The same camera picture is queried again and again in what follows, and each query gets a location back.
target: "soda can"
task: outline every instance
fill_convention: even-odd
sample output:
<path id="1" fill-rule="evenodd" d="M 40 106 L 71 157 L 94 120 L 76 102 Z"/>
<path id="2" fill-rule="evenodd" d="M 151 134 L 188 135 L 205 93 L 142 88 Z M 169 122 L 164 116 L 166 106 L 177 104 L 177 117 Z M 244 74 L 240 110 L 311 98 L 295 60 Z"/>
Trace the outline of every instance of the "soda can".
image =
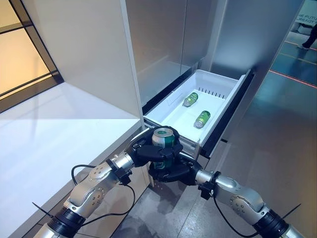
<path id="1" fill-rule="evenodd" d="M 183 106 L 190 107 L 193 105 L 198 99 L 197 93 L 191 93 L 188 97 L 185 98 L 183 102 Z"/>
<path id="2" fill-rule="evenodd" d="M 197 128 L 204 127 L 204 125 L 206 125 L 209 118 L 210 118 L 210 112 L 202 111 L 202 113 L 200 113 L 199 117 L 197 117 L 197 119 L 195 121 L 195 127 L 197 127 Z"/>
<path id="3" fill-rule="evenodd" d="M 169 128 L 156 129 L 152 136 L 152 144 L 162 148 L 172 147 L 174 145 L 175 136 L 173 130 Z M 154 168 L 162 170 L 164 168 L 171 167 L 173 160 L 166 160 L 163 162 L 154 162 Z"/>

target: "red line on floor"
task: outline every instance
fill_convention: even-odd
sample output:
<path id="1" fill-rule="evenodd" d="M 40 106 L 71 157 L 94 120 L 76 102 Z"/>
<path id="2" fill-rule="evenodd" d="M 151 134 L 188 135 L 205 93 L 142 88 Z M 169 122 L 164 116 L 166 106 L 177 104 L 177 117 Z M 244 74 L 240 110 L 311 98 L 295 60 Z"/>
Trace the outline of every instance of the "red line on floor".
<path id="1" fill-rule="evenodd" d="M 305 85 L 307 85 L 307 86 L 310 86 L 310 87 L 313 87 L 313 88 L 316 88 L 316 89 L 317 89 L 317 86 L 315 86 L 315 85 L 313 85 L 313 84 L 310 84 L 310 83 L 304 82 L 304 81 L 302 81 L 302 80 L 300 80 L 300 79 L 297 79 L 297 78 L 294 78 L 294 77 L 288 76 L 288 75 L 286 75 L 286 74 L 279 73 L 279 72 L 273 71 L 273 70 L 271 70 L 271 69 L 269 70 L 269 72 L 276 73 L 276 74 L 281 75 L 281 76 L 283 76 L 283 77 L 286 77 L 286 78 L 292 79 L 292 80 L 294 80 L 294 81 L 297 81 L 297 82 L 299 82 L 299 83 L 302 83 L 302 84 L 305 84 Z"/>
<path id="2" fill-rule="evenodd" d="M 289 41 L 285 41 L 286 43 L 289 43 L 289 44 L 293 44 L 293 45 L 296 45 L 297 46 L 297 44 L 296 43 L 293 43 L 293 42 L 289 42 Z"/>

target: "can lid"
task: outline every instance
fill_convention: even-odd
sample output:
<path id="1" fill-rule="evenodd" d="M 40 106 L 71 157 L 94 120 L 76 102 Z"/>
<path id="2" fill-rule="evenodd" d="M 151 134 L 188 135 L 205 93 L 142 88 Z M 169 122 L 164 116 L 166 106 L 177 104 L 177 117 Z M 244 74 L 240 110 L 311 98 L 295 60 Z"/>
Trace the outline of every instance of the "can lid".
<path id="1" fill-rule="evenodd" d="M 187 99 L 184 100 L 183 106 L 189 107 L 190 103 Z"/>
<path id="2" fill-rule="evenodd" d="M 195 122 L 195 127 L 202 128 L 202 127 L 204 127 L 204 124 L 203 124 L 202 121 L 198 120 L 198 121 Z"/>
<path id="3" fill-rule="evenodd" d="M 173 135 L 173 131 L 169 128 L 159 128 L 154 131 L 154 135 L 158 137 L 169 137 Z"/>

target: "glass wall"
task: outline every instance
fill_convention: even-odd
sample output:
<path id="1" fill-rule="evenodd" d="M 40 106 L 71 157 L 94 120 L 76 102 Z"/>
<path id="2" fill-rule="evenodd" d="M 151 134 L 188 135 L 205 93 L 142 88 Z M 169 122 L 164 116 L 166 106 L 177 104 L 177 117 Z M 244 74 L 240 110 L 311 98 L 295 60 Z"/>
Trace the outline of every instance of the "glass wall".
<path id="1" fill-rule="evenodd" d="M 61 82 L 23 3 L 1 0 L 0 112 Z"/>

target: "white drawer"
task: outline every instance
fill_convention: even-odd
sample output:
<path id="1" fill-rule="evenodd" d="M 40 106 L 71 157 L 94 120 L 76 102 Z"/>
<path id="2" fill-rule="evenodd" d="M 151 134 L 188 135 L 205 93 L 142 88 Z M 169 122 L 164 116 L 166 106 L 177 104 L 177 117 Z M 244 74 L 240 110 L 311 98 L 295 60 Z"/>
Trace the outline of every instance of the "white drawer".
<path id="1" fill-rule="evenodd" d="M 168 125 L 175 128 L 182 136 L 185 152 L 197 157 L 215 129 L 218 136 L 213 135 L 213 140 L 216 137 L 216 140 L 219 140 L 252 78 L 250 70 L 239 80 L 196 70 L 144 116 L 145 122 L 149 125 Z M 197 102 L 188 108 L 182 106 L 184 99 L 192 92 L 198 94 Z M 203 128 L 198 129 L 194 127 L 194 122 L 205 110 L 210 112 L 211 118 Z"/>

